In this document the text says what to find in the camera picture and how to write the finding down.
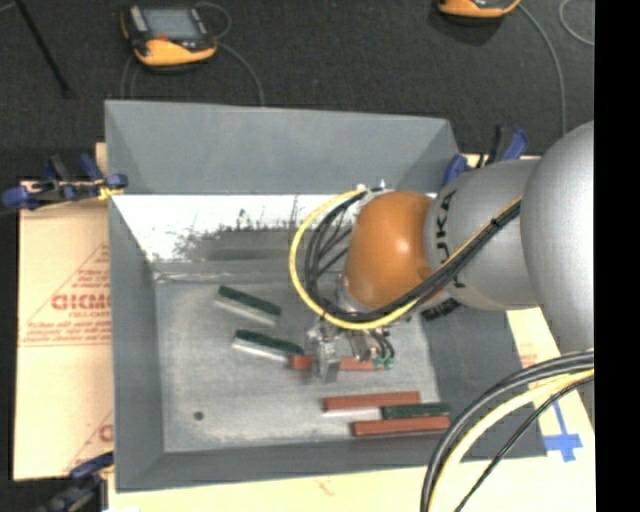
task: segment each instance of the orange device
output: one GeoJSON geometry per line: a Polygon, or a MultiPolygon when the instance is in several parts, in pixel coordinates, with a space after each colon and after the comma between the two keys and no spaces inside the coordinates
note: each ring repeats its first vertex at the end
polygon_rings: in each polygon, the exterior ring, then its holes
{"type": "Polygon", "coordinates": [[[423,240],[430,204],[424,194],[392,191],[362,208],[344,268],[345,287],[358,303],[380,308],[431,275],[423,240]]]}
{"type": "Polygon", "coordinates": [[[120,25],[137,59],[157,71],[201,64],[217,42],[194,7],[141,7],[120,13],[120,25]]]}
{"type": "Polygon", "coordinates": [[[450,16],[491,20],[502,18],[519,3],[520,0],[438,0],[438,9],[450,16]]]}

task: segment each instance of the clamp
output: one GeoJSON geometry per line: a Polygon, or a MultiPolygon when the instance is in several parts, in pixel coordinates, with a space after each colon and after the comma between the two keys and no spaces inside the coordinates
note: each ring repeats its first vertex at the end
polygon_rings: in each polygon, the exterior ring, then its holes
{"type": "Polygon", "coordinates": [[[100,476],[100,471],[112,466],[113,463],[113,452],[107,452],[72,469],[69,477],[74,483],[33,512],[80,511],[100,491],[104,490],[105,480],[100,476]]]}
{"type": "MultiPolygon", "coordinates": [[[[485,167],[494,163],[497,160],[498,153],[502,153],[499,159],[500,161],[518,160],[524,155],[529,145],[527,134],[519,126],[512,126],[511,130],[511,139],[509,139],[509,143],[506,145],[504,128],[502,126],[496,127],[494,146],[485,159],[480,159],[477,167],[485,167]]],[[[471,170],[471,168],[468,166],[467,157],[461,153],[455,154],[445,169],[442,186],[451,183],[468,170],[471,170]]]]}
{"type": "Polygon", "coordinates": [[[88,153],[79,158],[82,171],[88,182],[74,182],[59,155],[49,158],[45,165],[45,179],[29,187],[19,185],[2,193],[2,202],[7,208],[36,210],[43,206],[74,202],[92,197],[106,198],[129,184],[124,174],[104,176],[88,153]]]}

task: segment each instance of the wire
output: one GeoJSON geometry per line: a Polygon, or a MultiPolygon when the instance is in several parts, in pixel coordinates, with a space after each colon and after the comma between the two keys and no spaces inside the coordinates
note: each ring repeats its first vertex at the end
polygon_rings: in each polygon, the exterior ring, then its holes
{"type": "Polygon", "coordinates": [[[199,7],[210,7],[213,8],[219,12],[221,12],[224,17],[225,17],[225,27],[222,30],[222,32],[219,32],[218,34],[215,34],[213,36],[214,39],[222,39],[224,36],[226,36],[230,31],[231,31],[231,26],[233,24],[233,20],[231,19],[231,15],[229,14],[229,12],[222,7],[221,5],[218,4],[214,4],[213,2],[197,2],[194,5],[195,8],[199,8],[199,7]]]}
{"type": "Polygon", "coordinates": [[[523,386],[570,372],[593,370],[593,365],[593,350],[560,356],[511,374],[471,403],[442,436],[431,455],[428,471],[425,474],[422,486],[420,510],[432,510],[430,503],[433,500],[433,490],[441,474],[442,467],[455,445],[456,439],[465,431],[468,424],[480,411],[495,400],[499,400],[523,386]]]}
{"type": "Polygon", "coordinates": [[[342,224],[344,223],[344,217],[346,213],[347,213],[347,208],[344,208],[342,210],[342,213],[340,213],[340,218],[336,223],[333,233],[331,234],[329,239],[325,242],[324,246],[318,251],[318,257],[322,258],[322,256],[324,256],[329,251],[331,251],[331,249],[333,249],[333,247],[335,247],[336,244],[340,243],[351,232],[351,229],[347,229],[340,236],[338,236],[338,233],[340,232],[340,228],[342,228],[342,224]]]}
{"type": "Polygon", "coordinates": [[[553,63],[556,68],[556,72],[558,74],[558,82],[560,85],[560,128],[561,135],[567,133],[567,105],[565,99],[565,91],[564,91],[564,74],[562,73],[562,68],[560,67],[560,61],[558,60],[558,55],[556,54],[556,50],[554,49],[551,41],[549,40],[549,36],[544,31],[544,29],[540,26],[540,24],[536,21],[536,19],[531,15],[531,13],[520,3],[518,4],[518,8],[525,14],[525,16],[529,19],[529,21],[533,24],[536,30],[544,39],[544,42],[551,53],[551,57],[553,58],[553,63]]]}
{"type": "Polygon", "coordinates": [[[580,372],[576,375],[563,375],[557,377],[549,382],[545,382],[539,387],[529,389],[524,393],[515,396],[507,402],[499,405],[489,414],[483,417],[477,424],[473,426],[473,428],[471,428],[471,430],[469,430],[469,432],[460,440],[460,442],[448,455],[447,460],[442,466],[439,478],[435,483],[433,489],[432,510],[439,510],[438,505],[439,500],[441,501],[442,489],[445,487],[447,480],[450,478],[452,468],[462,460],[462,457],[467,453],[467,451],[469,451],[471,446],[489,428],[491,428],[505,416],[511,414],[517,409],[520,409],[528,403],[538,400],[550,393],[558,393],[571,384],[591,377],[593,373],[593,370],[588,370],[585,372],[580,372]]]}
{"type": "Polygon", "coordinates": [[[49,49],[49,47],[47,46],[47,43],[42,37],[40,30],[38,30],[38,27],[36,26],[33,18],[31,17],[31,14],[27,9],[26,4],[24,3],[23,0],[15,0],[14,4],[16,5],[16,7],[18,7],[18,10],[20,11],[20,14],[22,15],[22,18],[24,19],[25,23],[27,24],[27,27],[29,28],[29,31],[31,32],[33,39],[35,40],[36,44],[40,48],[40,53],[42,53],[42,56],[47,61],[47,65],[49,66],[49,69],[51,70],[54,78],[58,82],[58,87],[60,88],[62,97],[64,99],[75,98],[76,94],[74,90],[71,88],[71,86],[65,79],[64,75],[62,74],[62,71],[60,70],[58,63],[56,62],[56,59],[54,58],[53,54],[51,53],[51,50],[49,49]]]}
{"type": "Polygon", "coordinates": [[[134,58],[135,58],[134,55],[130,54],[124,63],[124,67],[122,68],[122,73],[120,74],[120,98],[126,97],[124,89],[127,83],[127,74],[129,73],[129,68],[131,67],[131,63],[133,62],[134,58]]]}
{"type": "Polygon", "coordinates": [[[293,283],[293,286],[298,292],[298,295],[300,295],[300,298],[302,298],[305,304],[307,304],[307,306],[313,312],[319,315],[321,318],[343,329],[355,329],[355,330],[377,329],[378,327],[384,326],[400,318],[406,312],[411,310],[411,308],[413,308],[413,306],[415,306],[415,304],[418,301],[418,299],[415,299],[409,302],[408,304],[406,304],[405,306],[396,309],[395,311],[385,315],[384,317],[378,320],[374,320],[370,322],[361,322],[361,323],[348,322],[329,314],[325,309],[323,309],[321,306],[316,304],[313,301],[313,299],[309,296],[304,286],[302,286],[302,283],[300,282],[300,278],[298,277],[298,271],[296,269],[296,260],[297,260],[298,246],[300,245],[300,241],[302,240],[302,236],[304,235],[305,231],[308,229],[311,223],[316,219],[316,217],[318,217],[326,209],[345,199],[350,199],[356,195],[362,194],[362,192],[363,192],[362,190],[358,190],[358,189],[344,192],[342,194],[339,194],[329,199],[328,201],[326,201],[325,203],[317,207],[315,210],[313,210],[307,216],[307,218],[302,221],[300,228],[298,228],[298,230],[296,231],[293,237],[293,240],[291,242],[291,248],[289,250],[289,274],[291,276],[291,281],[293,283]]]}
{"type": "MultiPolygon", "coordinates": [[[[335,207],[320,222],[320,225],[313,233],[307,253],[305,255],[305,282],[304,287],[300,286],[302,293],[299,293],[303,301],[318,315],[327,319],[329,322],[347,329],[373,329],[384,326],[386,323],[393,322],[402,315],[413,309],[418,304],[430,299],[464,268],[471,261],[477,252],[510,220],[515,218],[520,212],[521,197],[516,198],[496,217],[485,223],[480,230],[470,239],[468,239],[461,247],[459,247],[429,278],[420,283],[417,287],[405,293],[390,304],[387,304],[376,310],[368,312],[349,311],[341,308],[337,304],[322,297],[317,289],[318,283],[318,254],[321,247],[322,239],[330,227],[332,220],[337,217],[341,209],[348,208],[355,203],[365,192],[354,191],[353,194],[341,195],[335,200],[330,200],[318,209],[314,210],[311,215],[301,224],[296,237],[295,244],[292,244],[290,258],[296,259],[296,252],[304,231],[310,226],[317,216],[325,209],[333,206],[336,202],[340,202],[340,197],[344,198],[344,202],[335,207]]],[[[290,266],[290,274],[294,286],[299,282],[295,264],[290,266]]]]}
{"type": "Polygon", "coordinates": [[[265,100],[264,100],[264,90],[262,88],[262,83],[260,82],[258,75],[256,75],[256,72],[251,67],[251,64],[249,64],[249,62],[242,55],[240,55],[237,51],[235,51],[229,45],[221,43],[219,41],[218,41],[218,45],[221,48],[224,48],[225,50],[227,50],[231,55],[233,55],[236,59],[238,59],[244,65],[245,68],[247,68],[247,71],[249,71],[249,73],[251,74],[251,77],[253,78],[253,81],[255,82],[256,87],[258,89],[258,103],[260,104],[261,107],[264,107],[265,100]]]}
{"type": "Polygon", "coordinates": [[[369,334],[380,347],[380,358],[384,361],[389,357],[389,351],[387,350],[387,344],[385,343],[384,336],[379,335],[375,329],[369,331],[369,334]]]}
{"type": "Polygon", "coordinates": [[[568,385],[563,390],[551,395],[546,402],[544,402],[540,407],[538,407],[523,423],[520,425],[518,430],[514,432],[513,436],[509,438],[509,440],[505,443],[505,445],[500,449],[500,451],[495,455],[495,457],[491,460],[489,465],[484,469],[476,483],[471,487],[466,496],[460,501],[458,506],[454,509],[454,512],[460,512],[469,499],[473,496],[473,494],[480,488],[480,486],[484,483],[484,481],[491,475],[493,470],[497,467],[500,461],[509,453],[511,448],[518,442],[518,440],[524,435],[524,433],[531,427],[533,422],[552,404],[560,400],[563,396],[569,394],[571,391],[574,391],[580,386],[587,384],[588,382],[593,381],[594,377],[587,377],[578,382],[574,382],[573,384],[568,385]]]}
{"type": "Polygon", "coordinates": [[[389,356],[386,357],[385,359],[394,360],[396,357],[396,351],[393,348],[393,345],[391,344],[391,342],[389,341],[389,338],[384,334],[380,334],[376,330],[369,331],[369,333],[378,342],[378,344],[380,344],[381,346],[384,346],[384,348],[386,349],[385,352],[387,352],[389,356]]]}
{"type": "Polygon", "coordinates": [[[571,34],[571,36],[573,36],[575,39],[577,39],[581,43],[584,43],[589,46],[595,46],[596,45],[595,41],[587,39],[586,37],[582,37],[580,34],[575,32],[564,19],[564,8],[567,6],[569,2],[572,2],[572,1],[573,0],[563,0],[562,2],[560,2],[560,5],[558,6],[558,16],[560,16],[560,23],[562,24],[563,28],[567,32],[569,32],[569,34],[571,34]]]}
{"type": "Polygon", "coordinates": [[[322,268],[318,269],[318,277],[322,276],[327,270],[329,270],[333,265],[335,265],[340,258],[342,258],[345,254],[347,254],[348,251],[349,251],[349,248],[342,249],[338,254],[336,254],[333,258],[331,258],[328,263],[325,263],[322,268]]]}

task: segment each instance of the yellow cable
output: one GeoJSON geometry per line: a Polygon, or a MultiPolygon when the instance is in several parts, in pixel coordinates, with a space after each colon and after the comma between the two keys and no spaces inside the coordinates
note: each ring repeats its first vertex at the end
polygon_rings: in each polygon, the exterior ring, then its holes
{"type": "Polygon", "coordinates": [[[499,405],[484,418],[482,418],[473,426],[473,428],[469,430],[469,432],[467,432],[467,434],[465,434],[462,439],[460,439],[458,444],[453,448],[453,450],[447,457],[447,460],[440,471],[440,477],[438,478],[438,481],[433,488],[431,507],[429,510],[438,510],[438,499],[442,495],[442,489],[444,488],[446,481],[450,476],[451,469],[462,460],[462,457],[464,457],[467,451],[469,451],[469,448],[471,448],[471,446],[478,440],[478,438],[493,425],[495,425],[495,423],[497,423],[516,409],[519,409],[527,405],[528,403],[545,396],[557,393],[567,386],[590,377],[593,374],[594,370],[586,370],[579,373],[565,374],[554,377],[553,379],[547,380],[539,386],[529,389],[521,393],[520,395],[515,396],[511,400],[499,405]]]}
{"type": "Polygon", "coordinates": [[[296,231],[296,234],[293,237],[293,240],[291,241],[291,249],[289,250],[289,274],[291,276],[291,281],[293,282],[293,286],[298,292],[298,295],[300,295],[300,298],[318,316],[324,318],[328,322],[331,322],[332,324],[338,327],[341,327],[343,329],[353,329],[353,330],[377,329],[378,327],[387,325],[393,322],[394,320],[397,320],[405,313],[407,313],[411,308],[413,308],[417,304],[419,300],[419,299],[415,299],[409,302],[408,304],[405,304],[404,306],[396,309],[395,311],[377,320],[372,320],[370,322],[356,323],[356,322],[348,322],[346,320],[342,320],[340,318],[337,318],[327,313],[321,306],[319,306],[317,303],[313,301],[313,299],[309,296],[307,291],[304,289],[304,286],[302,286],[302,283],[300,282],[300,279],[298,277],[298,271],[296,269],[296,260],[297,260],[298,246],[300,245],[300,241],[302,240],[302,237],[305,231],[309,228],[309,226],[315,220],[315,218],[318,215],[320,215],[323,211],[327,210],[329,207],[333,206],[338,202],[345,201],[346,199],[349,199],[361,193],[362,193],[362,190],[358,190],[358,189],[350,190],[348,192],[344,192],[340,195],[332,197],[331,199],[326,201],[324,204],[321,204],[320,206],[318,206],[302,221],[302,224],[300,224],[300,227],[296,231]]]}

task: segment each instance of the black cable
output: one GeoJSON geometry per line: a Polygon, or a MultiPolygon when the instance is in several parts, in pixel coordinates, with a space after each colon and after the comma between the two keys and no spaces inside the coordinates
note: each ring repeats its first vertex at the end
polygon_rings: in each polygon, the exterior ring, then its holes
{"type": "Polygon", "coordinates": [[[449,260],[442,267],[437,269],[429,278],[420,283],[418,286],[408,291],[401,297],[397,298],[390,304],[387,304],[376,310],[369,312],[355,312],[341,308],[334,302],[323,297],[317,289],[317,264],[318,253],[322,238],[325,236],[328,226],[332,220],[340,214],[343,208],[347,208],[359,200],[362,196],[357,195],[347,201],[341,203],[331,210],[320,222],[318,228],[314,231],[309,247],[305,255],[305,289],[309,296],[320,307],[331,315],[341,320],[351,322],[368,322],[378,320],[390,312],[402,307],[409,302],[419,299],[421,302],[435,296],[446,284],[448,284],[455,276],[471,261],[478,251],[505,225],[516,218],[520,213],[520,201],[516,201],[508,209],[503,211],[479,233],[477,233],[460,251],[460,253],[449,260]]]}
{"type": "Polygon", "coordinates": [[[262,88],[262,82],[260,82],[260,79],[258,78],[258,75],[253,70],[253,68],[251,67],[251,64],[249,64],[249,62],[242,55],[240,55],[237,51],[235,51],[229,45],[221,43],[220,41],[218,41],[218,45],[221,48],[224,48],[225,50],[227,50],[227,52],[229,52],[231,55],[233,55],[236,59],[238,59],[240,61],[240,63],[242,63],[244,65],[245,68],[247,68],[247,71],[249,71],[249,74],[253,78],[253,81],[255,82],[256,87],[258,89],[258,104],[261,107],[264,107],[265,106],[265,99],[264,99],[264,90],[262,88]]]}
{"type": "Polygon", "coordinates": [[[380,347],[380,357],[382,359],[386,359],[387,354],[389,354],[389,351],[387,349],[387,344],[385,342],[384,336],[380,336],[375,329],[370,330],[369,334],[374,340],[376,340],[376,343],[380,347]]]}
{"type": "Polygon", "coordinates": [[[505,445],[498,451],[498,453],[491,460],[489,465],[484,469],[478,480],[473,484],[469,492],[466,496],[460,501],[458,506],[455,508],[454,512],[460,512],[462,508],[467,504],[469,499],[473,496],[473,494],[480,488],[480,486],[484,483],[484,481],[491,475],[496,466],[500,463],[500,461],[509,453],[511,448],[520,440],[520,438],[525,434],[525,432],[531,427],[533,422],[553,403],[557,402],[563,396],[567,395],[571,391],[576,388],[587,384],[594,380],[594,377],[587,377],[586,379],[582,379],[578,382],[574,382],[573,384],[568,385],[566,388],[558,391],[551,395],[540,407],[538,407],[523,423],[518,427],[518,430],[514,432],[514,434],[509,438],[509,440],[505,443],[505,445]]]}
{"type": "Polygon", "coordinates": [[[231,31],[231,26],[233,25],[233,20],[231,19],[231,15],[229,14],[229,12],[222,7],[221,5],[218,4],[214,4],[213,2],[197,2],[196,4],[194,4],[194,7],[197,9],[199,7],[210,7],[212,9],[215,9],[218,12],[221,12],[222,15],[225,17],[225,27],[224,29],[222,29],[221,32],[218,32],[217,34],[215,34],[213,36],[214,39],[222,39],[224,36],[226,36],[230,31],[231,31]]]}
{"type": "MultiPolygon", "coordinates": [[[[347,213],[346,209],[342,210],[342,213],[340,214],[340,218],[338,219],[338,222],[336,222],[336,225],[333,229],[332,235],[327,239],[327,241],[324,243],[322,248],[320,248],[320,250],[318,251],[319,258],[322,258],[324,255],[326,255],[333,247],[335,247],[336,243],[338,243],[338,242],[335,242],[335,240],[336,238],[338,238],[338,233],[342,228],[342,224],[344,223],[344,217],[346,213],[347,213]]],[[[345,236],[346,234],[343,232],[343,234],[340,236],[340,240],[344,239],[345,236]]]]}
{"type": "Polygon", "coordinates": [[[384,343],[386,345],[386,347],[387,347],[387,351],[389,352],[389,359],[395,359],[396,350],[395,350],[395,348],[393,348],[393,345],[391,344],[391,341],[389,340],[389,337],[385,336],[384,334],[379,334],[379,337],[380,337],[382,343],[384,343]]]}
{"type": "Polygon", "coordinates": [[[566,22],[566,20],[564,19],[564,8],[567,6],[567,4],[569,2],[571,2],[573,0],[563,0],[562,2],[560,2],[560,5],[558,6],[558,17],[560,18],[560,24],[563,26],[563,28],[569,32],[569,34],[574,38],[577,39],[578,41],[580,41],[581,43],[584,43],[586,45],[589,46],[595,46],[596,43],[595,41],[592,41],[591,39],[587,39],[586,37],[582,37],[580,34],[578,34],[575,30],[573,30],[569,24],[566,22]]]}
{"type": "Polygon", "coordinates": [[[333,265],[335,265],[340,258],[342,258],[345,254],[347,254],[348,251],[349,251],[349,248],[342,249],[338,254],[336,254],[333,258],[331,258],[328,263],[325,263],[324,266],[318,270],[317,278],[319,279],[320,276],[322,276],[327,270],[329,270],[333,265]]]}
{"type": "MultiPolygon", "coordinates": [[[[133,54],[130,54],[127,57],[127,60],[124,63],[124,67],[122,68],[122,73],[120,74],[120,98],[124,99],[126,96],[125,94],[125,86],[127,83],[127,75],[129,74],[129,68],[131,67],[131,63],[133,62],[133,60],[135,59],[135,56],[133,54]]],[[[129,93],[129,98],[133,97],[133,87],[130,87],[130,93],[129,93]]]]}
{"type": "Polygon", "coordinates": [[[65,99],[74,98],[75,93],[73,89],[69,86],[66,79],[62,75],[62,71],[60,71],[60,67],[58,66],[58,63],[56,62],[53,55],[51,54],[51,51],[49,50],[47,43],[44,41],[42,35],[40,34],[40,31],[38,30],[38,27],[33,21],[31,14],[29,14],[27,6],[24,4],[22,0],[15,0],[15,5],[20,10],[22,17],[24,18],[24,21],[26,22],[27,26],[29,27],[29,30],[31,31],[31,35],[36,40],[36,43],[38,44],[38,47],[40,48],[42,55],[47,61],[47,64],[49,65],[49,68],[51,69],[53,76],[57,80],[58,85],[60,86],[60,92],[62,92],[62,96],[65,99]]]}
{"type": "Polygon", "coordinates": [[[498,157],[498,149],[502,145],[502,141],[504,139],[504,128],[500,125],[496,126],[496,130],[493,137],[493,143],[491,145],[491,149],[489,150],[489,154],[487,155],[487,159],[482,162],[482,166],[491,165],[494,163],[498,157]]]}
{"type": "Polygon", "coordinates": [[[320,257],[325,256],[331,249],[333,249],[336,245],[342,242],[345,238],[347,238],[351,234],[351,227],[346,228],[339,236],[334,238],[331,242],[325,243],[325,245],[320,249],[320,257]]]}
{"type": "Polygon", "coordinates": [[[435,482],[439,478],[440,470],[442,469],[446,457],[454,446],[458,436],[466,429],[467,424],[471,419],[486,405],[495,400],[500,400],[505,395],[510,395],[515,390],[539,380],[556,377],[566,373],[590,370],[593,369],[593,366],[593,351],[560,356],[515,372],[505,379],[502,379],[496,385],[483,393],[456,418],[436,446],[428,464],[428,471],[424,478],[420,510],[428,510],[435,482]]]}
{"type": "Polygon", "coordinates": [[[524,13],[524,15],[529,19],[529,21],[536,28],[538,33],[544,39],[547,48],[549,49],[549,53],[551,53],[551,58],[553,59],[553,64],[556,68],[556,73],[558,75],[558,85],[560,87],[560,122],[561,122],[561,135],[564,135],[567,132],[567,102],[565,99],[564,92],[564,75],[562,73],[562,68],[560,67],[560,60],[558,59],[558,55],[556,54],[556,50],[549,39],[549,36],[544,31],[544,29],[540,26],[538,21],[533,17],[533,15],[522,5],[522,3],[518,4],[518,8],[524,13]]]}

